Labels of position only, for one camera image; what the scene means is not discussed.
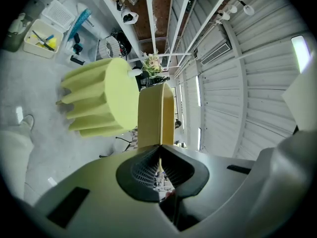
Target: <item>wooden ceiling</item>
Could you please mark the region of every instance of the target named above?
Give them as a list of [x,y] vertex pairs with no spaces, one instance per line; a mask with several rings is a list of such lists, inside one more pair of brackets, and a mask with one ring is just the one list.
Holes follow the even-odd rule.
[[[166,37],[168,28],[169,8],[171,0],[153,0],[153,13],[157,18],[157,31],[155,37]],[[151,29],[146,0],[139,0],[132,5],[127,0],[124,4],[139,15],[138,21],[134,24],[139,40],[151,39]],[[157,41],[159,53],[164,53],[166,41]],[[141,45],[142,51],[153,53],[152,41]]]

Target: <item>sneaker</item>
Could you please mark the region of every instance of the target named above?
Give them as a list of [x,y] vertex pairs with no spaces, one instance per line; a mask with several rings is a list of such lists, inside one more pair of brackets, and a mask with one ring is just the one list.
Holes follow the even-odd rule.
[[34,125],[34,117],[32,115],[25,116],[21,121],[21,124],[27,125],[30,128],[30,130],[32,130]]

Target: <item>potted plant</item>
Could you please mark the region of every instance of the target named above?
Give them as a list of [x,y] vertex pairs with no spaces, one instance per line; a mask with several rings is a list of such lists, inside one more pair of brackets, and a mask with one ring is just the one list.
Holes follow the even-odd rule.
[[144,53],[142,70],[147,71],[150,76],[155,76],[156,74],[162,72],[162,65],[158,56],[158,51],[149,55]]

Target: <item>concrete floor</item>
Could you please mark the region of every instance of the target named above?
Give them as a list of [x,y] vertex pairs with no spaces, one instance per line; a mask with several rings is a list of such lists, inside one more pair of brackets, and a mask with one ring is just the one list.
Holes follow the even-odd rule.
[[[99,155],[124,151],[127,143],[114,137],[81,138],[69,132],[66,105],[57,106],[60,82],[71,68],[22,50],[0,53],[0,126],[17,125],[16,108],[35,118],[34,149],[26,173],[24,199],[33,205],[41,195]],[[131,140],[130,133],[121,137]]]

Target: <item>white corrugated wall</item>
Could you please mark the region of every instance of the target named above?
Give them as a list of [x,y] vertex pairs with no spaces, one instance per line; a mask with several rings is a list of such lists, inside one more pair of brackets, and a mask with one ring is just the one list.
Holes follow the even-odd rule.
[[187,146],[193,150],[198,150],[198,128],[200,127],[200,107],[198,106],[196,75],[196,62],[191,60],[187,63],[185,69],[186,82],[184,87],[187,90],[186,94],[188,100],[188,105],[186,106],[188,108],[186,127],[187,133],[189,134],[189,141],[187,142]]
[[178,20],[180,19],[180,16],[181,16],[181,8],[182,8],[183,3],[184,3],[184,0],[173,0],[172,1],[172,10],[171,10],[171,15],[170,15],[168,35],[167,35],[167,38],[168,38],[170,45],[172,45],[174,37],[175,37],[176,26],[177,26]]
[[[211,154],[255,160],[262,149],[275,146],[296,127],[281,94],[299,74],[291,38],[310,34],[288,0],[243,0],[255,9],[253,16],[245,14],[239,2],[230,2],[238,7],[225,24],[233,50],[199,72],[205,116],[202,147]],[[188,85],[194,97],[196,85]],[[190,121],[197,115],[192,109]],[[189,125],[195,129],[199,122]]]

